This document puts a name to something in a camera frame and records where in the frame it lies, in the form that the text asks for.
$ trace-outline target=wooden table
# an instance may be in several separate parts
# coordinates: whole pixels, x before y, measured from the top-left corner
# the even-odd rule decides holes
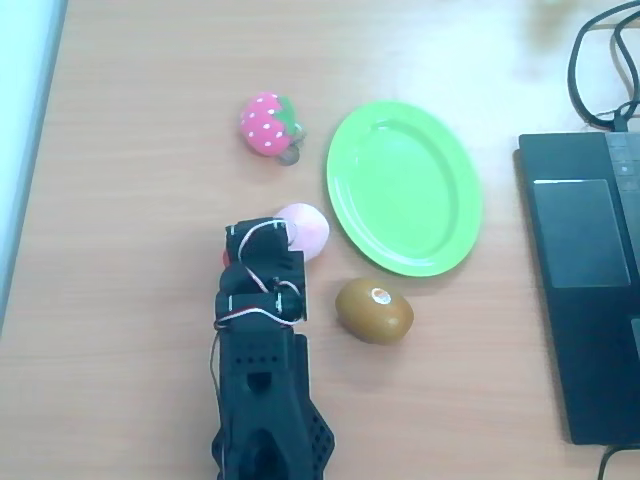
[[[308,266],[300,329],[337,438],[328,480],[595,478],[602,448],[563,440],[512,154],[521,133],[584,128],[568,54],[614,3],[70,2],[0,346],[0,478],[214,478],[207,360],[224,226],[296,201],[333,227]],[[594,111],[626,99],[609,35],[591,34],[580,63]],[[288,94],[309,131],[295,167],[236,134],[263,89]],[[479,171],[484,226],[449,274],[385,273],[332,217],[331,135],[380,98],[438,115]],[[336,292],[355,276],[407,295],[417,318],[401,345],[336,323]],[[608,478],[639,467],[620,454]]]

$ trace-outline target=cable cord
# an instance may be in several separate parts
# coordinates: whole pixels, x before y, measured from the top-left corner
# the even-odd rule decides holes
[[[569,97],[571,98],[571,102],[573,103],[575,109],[578,114],[587,122],[589,125],[594,127],[602,128],[605,130],[611,131],[627,131],[627,123],[633,116],[636,107],[638,106],[638,101],[640,100],[640,80],[638,78],[638,69],[636,68],[635,62],[633,58],[629,54],[629,50],[627,49],[626,44],[622,38],[622,30],[633,20],[640,18],[640,11],[635,12],[620,23],[616,25],[616,28],[613,32],[613,39],[618,48],[620,49],[620,53],[624,58],[627,67],[629,68],[629,72],[631,74],[631,79],[633,83],[633,92],[631,95],[631,101],[627,102],[627,104],[623,104],[616,110],[614,110],[613,115],[614,118],[612,120],[605,120],[599,118],[597,115],[594,115],[589,111],[587,106],[582,101],[580,97],[580,92],[578,91],[578,84],[576,80],[576,66],[578,63],[578,54],[580,53],[580,46],[582,45],[582,40],[587,32],[597,23],[601,22],[605,18],[608,18],[616,13],[623,12],[625,10],[629,10],[631,8],[640,7],[640,0],[634,0],[632,2],[623,3],[622,5],[618,5],[617,7],[611,8],[606,12],[601,13],[600,15],[596,15],[587,23],[585,23],[582,28],[578,31],[578,35],[576,36],[575,43],[573,44],[573,49],[571,50],[571,56],[569,57],[569,68],[567,71],[567,84],[569,87]],[[625,113],[622,113],[622,109],[625,107],[629,107]]]
[[[630,450],[640,450],[640,445],[620,445],[615,447],[608,447],[602,455],[602,460],[600,460],[600,468],[598,469],[598,480],[604,480],[604,473],[607,469],[607,463],[613,455],[618,452],[626,452]]]

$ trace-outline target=kiwi sticker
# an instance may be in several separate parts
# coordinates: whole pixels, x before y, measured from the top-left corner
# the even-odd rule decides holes
[[[391,303],[391,295],[389,295],[389,292],[381,288],[374,288],[371,290],[371,298],[381,305],[388,305]]]

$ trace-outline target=strawberry leaf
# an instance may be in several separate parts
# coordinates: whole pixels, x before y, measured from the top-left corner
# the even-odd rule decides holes
[[[287,97],[278,97],[282,110],[278,110],[274,117],[280,120],[287,130],[287,135],[295,135],[296,133],[296,112],[293,109],[291,100]]]

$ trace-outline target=green plate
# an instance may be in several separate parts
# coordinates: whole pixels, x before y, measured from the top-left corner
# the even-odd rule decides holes
[[[469,155],[412,105],[375,102],[349,115],[331,142],[327,183],[347,235],[393,272],[446,272],[478,236],[482,194]]]

